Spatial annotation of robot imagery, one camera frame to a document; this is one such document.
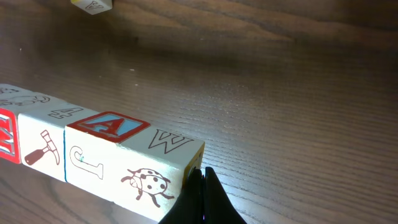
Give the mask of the white block green N side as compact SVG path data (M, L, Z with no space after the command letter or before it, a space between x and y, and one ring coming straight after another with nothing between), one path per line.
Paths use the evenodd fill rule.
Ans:
M66 125L98 112L65 101L44 103L18 115L22 163L65 181Z

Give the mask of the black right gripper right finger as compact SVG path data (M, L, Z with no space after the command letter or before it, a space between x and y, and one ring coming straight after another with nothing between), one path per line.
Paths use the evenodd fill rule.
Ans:
M205 224L246 224L230 202L211 167L205 168L202 181L203 215Z

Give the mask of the red letter M block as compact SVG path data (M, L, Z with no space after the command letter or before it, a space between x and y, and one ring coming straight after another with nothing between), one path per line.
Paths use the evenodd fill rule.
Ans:
M44 106L63 103L54 96L1 84L1 158L21 163L18 115Z

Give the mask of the white block airplane picture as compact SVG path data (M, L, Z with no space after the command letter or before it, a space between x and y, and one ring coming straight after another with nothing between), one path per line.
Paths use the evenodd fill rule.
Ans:
M149 127L122 142L111 169L115 204L155 221L172 208L193 169L199 169L205 142Z

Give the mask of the white block cane picture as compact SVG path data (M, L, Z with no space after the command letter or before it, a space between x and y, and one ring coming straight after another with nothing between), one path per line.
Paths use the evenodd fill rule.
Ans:
M148 128L150 123L105 111L65 126L66 181L112 201L114 168L122 158L119 144Z

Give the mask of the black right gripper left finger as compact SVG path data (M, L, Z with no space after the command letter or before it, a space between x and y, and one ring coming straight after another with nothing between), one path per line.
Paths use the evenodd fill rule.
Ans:
M195 169L190 174L177 201L159 224L201 224L203 222L201 179L201 170Z

